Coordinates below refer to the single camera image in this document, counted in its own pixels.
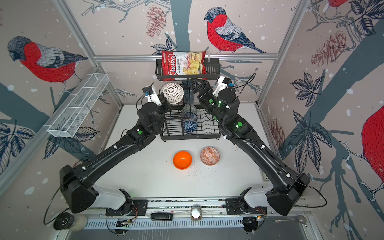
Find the chip bag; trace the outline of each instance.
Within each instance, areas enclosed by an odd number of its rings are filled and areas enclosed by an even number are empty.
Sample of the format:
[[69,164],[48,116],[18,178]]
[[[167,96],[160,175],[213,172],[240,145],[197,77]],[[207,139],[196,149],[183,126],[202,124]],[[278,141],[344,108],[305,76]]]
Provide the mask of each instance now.
[[[205,51],[202,53],[193,52],[162,52],[163,75],[197,75],[207,74],[203,64]],[[164,81],[172,81],[174,78],[167,78]]]

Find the gray floor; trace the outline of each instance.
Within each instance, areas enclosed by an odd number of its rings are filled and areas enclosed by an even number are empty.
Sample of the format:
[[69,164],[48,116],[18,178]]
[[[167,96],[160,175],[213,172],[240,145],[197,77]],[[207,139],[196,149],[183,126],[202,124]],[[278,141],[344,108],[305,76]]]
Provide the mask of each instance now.
[[242,228],[187,228],[162,230],[131,230],[124,236],[116,236],[108,230],[82,230],[70,232],[66,240],[253,240],[282,239],[306,240],[303,225],[296,221],[275,224],[272,217],[265,220],[255,234],[246,233]]

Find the black remote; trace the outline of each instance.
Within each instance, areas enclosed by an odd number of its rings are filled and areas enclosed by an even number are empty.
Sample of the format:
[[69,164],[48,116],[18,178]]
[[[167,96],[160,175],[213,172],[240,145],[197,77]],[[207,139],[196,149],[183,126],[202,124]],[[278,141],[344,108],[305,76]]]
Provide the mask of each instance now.
[[152,221],[172,221],[173,214],[170,213],[154,213],[151,214]]

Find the pink patterned bowl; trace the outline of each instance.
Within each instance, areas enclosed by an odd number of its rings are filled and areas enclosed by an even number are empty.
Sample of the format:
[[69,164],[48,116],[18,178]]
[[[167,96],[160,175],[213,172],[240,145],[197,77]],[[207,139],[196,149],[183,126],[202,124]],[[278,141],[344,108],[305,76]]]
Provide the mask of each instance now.
[[212,166],[219,161],[220,154],[213,147],[206,147],[201,151],[200,159],[206,165]]

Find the robotic arm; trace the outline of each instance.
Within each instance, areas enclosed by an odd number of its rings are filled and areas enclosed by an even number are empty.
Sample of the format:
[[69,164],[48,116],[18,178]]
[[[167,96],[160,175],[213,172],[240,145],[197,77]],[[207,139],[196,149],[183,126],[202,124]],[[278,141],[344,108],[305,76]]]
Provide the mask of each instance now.
[[[194,80],[201,82],[194,93],[199,93],[200,104],[218,122],[224,138],[245,151],[271,180],[273,189],[266,193],[270,206],[279,214],[287,215],[310,182],[308,176],[298,175],[287,167],[266,147],[253,127],[237,114],[240,101],[229,78],[221,78],[222,87],[215,93],[206,80]],[[132,199],[124,189],[103,189],[95,182],[116,164],[141,151],[162,132],[165,113],[171,111],[172,106],[163,94],[158,97],[152,86],[143,88],[143,92],[149,102],[137,111],[136,126],[91,160],[75,168],[67,165],[60,170],[61,192],[73,213],[89,207],[120,209],[122,214],[131,210]]]

